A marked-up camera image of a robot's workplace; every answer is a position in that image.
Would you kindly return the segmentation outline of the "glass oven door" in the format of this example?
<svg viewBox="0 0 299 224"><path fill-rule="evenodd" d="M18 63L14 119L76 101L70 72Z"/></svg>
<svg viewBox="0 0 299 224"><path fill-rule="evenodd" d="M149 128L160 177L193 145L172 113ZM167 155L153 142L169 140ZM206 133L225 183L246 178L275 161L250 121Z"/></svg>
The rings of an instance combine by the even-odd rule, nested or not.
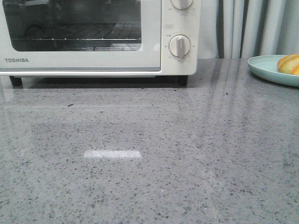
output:
<svg viewBox="0 0 299 224"><path fill-rule="evenodd" d="M159 0L3 0L0 3L1 71L159 70ZM17 51L11 36L30 24L140 24L136 51Z"/></svg>

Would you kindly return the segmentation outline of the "golden croissant bread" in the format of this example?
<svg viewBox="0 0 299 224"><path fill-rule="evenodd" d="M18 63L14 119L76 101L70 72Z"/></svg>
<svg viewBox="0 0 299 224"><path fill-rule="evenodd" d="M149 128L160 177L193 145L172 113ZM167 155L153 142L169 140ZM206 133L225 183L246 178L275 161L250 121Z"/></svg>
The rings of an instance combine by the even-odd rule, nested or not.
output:
<svg viewBox="0 0 299 224"><path fill-rule="evenodd" d="M299 75L299 55L286 55L279 59L277 68L280 73Z"/></svg>

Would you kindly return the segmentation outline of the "lower white oven knob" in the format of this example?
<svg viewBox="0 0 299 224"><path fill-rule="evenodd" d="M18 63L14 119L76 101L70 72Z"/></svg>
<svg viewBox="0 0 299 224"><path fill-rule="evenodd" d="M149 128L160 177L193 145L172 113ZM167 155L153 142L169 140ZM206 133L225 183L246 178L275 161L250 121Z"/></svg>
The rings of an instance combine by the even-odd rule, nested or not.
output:
<svg viewBox="0 0 299 224"><path fill-rule="evenodd" d="M169 43L169 50L179 58L185 57L191 48L191 42L185 35L177 35L173 37Z"/></svg>

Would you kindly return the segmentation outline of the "white oven knob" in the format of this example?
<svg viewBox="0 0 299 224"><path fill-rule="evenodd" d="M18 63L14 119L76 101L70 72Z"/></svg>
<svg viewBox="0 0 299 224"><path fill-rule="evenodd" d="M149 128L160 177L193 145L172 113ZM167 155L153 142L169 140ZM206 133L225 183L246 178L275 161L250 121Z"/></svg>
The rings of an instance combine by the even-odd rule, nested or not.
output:
<svg viewBox="0 0 299 224"><path fill-rule="evenodd" d="M173 37L169 43L169 50L179 58L185 57L191 48L191 42L185 35L177 35Z"/></svg>
<svg viewBox="0 0 299 224"><path fill-rule="evenodd" d="M185 10L189 8L193 0L171 0L172 5L178 10Z"/></svg>

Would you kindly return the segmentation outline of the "upper white oven knob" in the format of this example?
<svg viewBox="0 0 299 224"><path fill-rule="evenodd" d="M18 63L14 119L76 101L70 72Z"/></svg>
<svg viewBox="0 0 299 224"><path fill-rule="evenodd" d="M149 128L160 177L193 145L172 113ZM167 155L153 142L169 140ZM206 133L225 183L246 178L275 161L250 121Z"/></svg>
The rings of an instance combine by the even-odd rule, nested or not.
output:
<svg viewBox="0 0 299 224"><path fill-rule="evenodd" d="M185 10L189 8L193 0L171 0L172 5L178 10Z"/></svg>

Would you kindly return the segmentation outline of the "white Toshiba toaster oven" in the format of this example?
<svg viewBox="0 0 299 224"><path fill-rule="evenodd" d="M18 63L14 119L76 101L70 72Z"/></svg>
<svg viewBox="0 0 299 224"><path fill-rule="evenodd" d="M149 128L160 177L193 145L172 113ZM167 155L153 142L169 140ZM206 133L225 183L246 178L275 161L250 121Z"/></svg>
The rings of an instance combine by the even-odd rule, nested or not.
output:
<svg viewBox="0 0 299 224"><path fill-rule="evenodd" d="M23 77L156 77L178 76L178 83L186 85L189 75L197 69L199 21L201 1L194 0L185 10L176 9L170 0L160 0L161 6L161 44L159 70L130 71L1 71L9 76L13 86L20 86ZM185 35L191 42L189 53L183 57L175 57L169 50L171 39L177 35Z"/></svg>

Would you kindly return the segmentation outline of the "pale grey curtain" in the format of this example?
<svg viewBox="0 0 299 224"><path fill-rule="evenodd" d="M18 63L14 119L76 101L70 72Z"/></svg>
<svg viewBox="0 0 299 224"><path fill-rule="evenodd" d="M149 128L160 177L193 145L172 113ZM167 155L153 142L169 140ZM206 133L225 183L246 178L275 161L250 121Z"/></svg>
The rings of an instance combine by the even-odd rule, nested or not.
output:
<svg viewBox="0 0 299 224"><path fill-rule="evenodd" d="M202 1L199 58L251 58L298 52L297 0Z"/></svg>

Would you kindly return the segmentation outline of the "light blue round plate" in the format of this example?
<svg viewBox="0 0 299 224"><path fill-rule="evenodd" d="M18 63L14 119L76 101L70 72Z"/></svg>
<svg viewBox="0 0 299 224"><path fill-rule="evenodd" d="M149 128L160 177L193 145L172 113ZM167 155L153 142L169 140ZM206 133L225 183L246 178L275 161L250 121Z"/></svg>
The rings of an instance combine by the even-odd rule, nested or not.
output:
<svg viewBox="0 0 299 224"><path fill-rule="evenodd" d="M277 68L279 59L284 55L256 56L248 60L250 71L259 78L276 84L291 87L299 86L299 76L280 73Z"/></svg>

